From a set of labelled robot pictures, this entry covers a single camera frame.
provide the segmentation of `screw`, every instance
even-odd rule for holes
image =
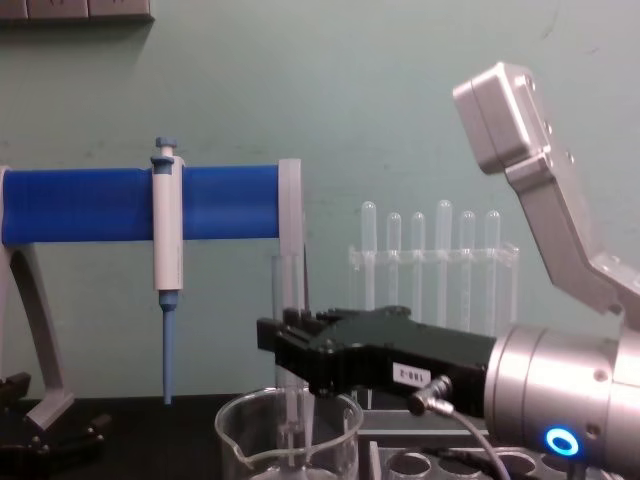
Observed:
[[[587,424],[587,435],[592,440],[595,440],[600,436],[600,427],[598,425],[594,425],[593,423]]]
[[[593,372],[593,378],[596,379],[596,382],[606,382],[609,379],[609,375],[604,370],[596,370]]]
[[[320,347],[320,351],[324,352],[324,353],[333,353],[336,351],[336,342],[331,339],[331,338],[327,338],[324,341],[324,344]]]

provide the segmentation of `test tube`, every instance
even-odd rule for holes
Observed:
[[[484,219],[484,248],[487,249],[487,292],[485,306],[485,333],[496,333],[496,295],[498,285],[498,259],[496,250],[500,248],[500,214],[491,210]]]
[[[447,324],[447,262],[451,250],[451,214],[449,200],[440,200],[436,210],[436,250],[438,251],[438,326]]]
[[[347,289],[347,305],[351,310],[360,308],[358,300],[358,273],[360,272],[360,265],[358,265],[355,259],[356,255],[356,248],[351,245],[349,247],[349,288]]]
[[[414,322],[422,322],[422,255],[426,248],[427,227],[424,215],[416,212],[411,217],[411,249],[413,250],[413,305]]]
[[[402,218],[399,213],[387,217],[387,250],[389,254],[389,305],[398,305],[399,254],[402,249]]]
[[[280,255],[272,259],[273,316],[282,320],[283,309],[305,307],[304,257]],[[276,386],[284,390],[277,405],[278,421],[283,430],[277,438],[278,448],[310,446],[313,438],[314,397],[306,392],[306,383],[292,372],[276,366]],[[295,457],[283,461],[293,467]]]
[[[376,254],[378,252],[378,228],[376,205],[364,202],[361,210],[360,241],[364,262],[364,308],[376,308]]]
[[[472,250],[476,237],[476,216],[473,212],[462,212],[460,216],[460,251],[462,253],[460,323],[465,332],[471,331],[471,266]]]

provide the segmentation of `teal wall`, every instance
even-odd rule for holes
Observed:
[[[0,33],[0,162],[146,167],[158,134],[191,165],[303,160],[312,302],[346,301],[345,255],[364,200],[432,212],[441,198],[504,215],[522,249],[520,317],[614,334],[549,284],[503,178],[483,176],[451,89],[497,60],[528,65],[571,145],[613,251],[640,264],[631,0],[158,0],[152,26]],[[269,384],[254,321],[269,314],[274,241],[190,242],[176,390]],[[42,245],[63,359],[82,396],[161,389],[150,244]],[[3,374],[37,363],[15,288]],[[36,382],[35,394],[40,391]]]

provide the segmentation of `blue pipette holder bar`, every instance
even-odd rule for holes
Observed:
[[[11,171],[2,242],[153,239],[151,170]],[[277,238],[278,167],[186,167],[185,240]]]

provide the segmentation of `black table surface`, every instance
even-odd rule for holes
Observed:
[[[213,421],[234,395],[76,400],[55,424],[77,434],[101,414],[112,418],[103,457],[56,475],[60,480],[211,480],[221,478],[220,447]],[[29,403],[19,409],[28,410]]]

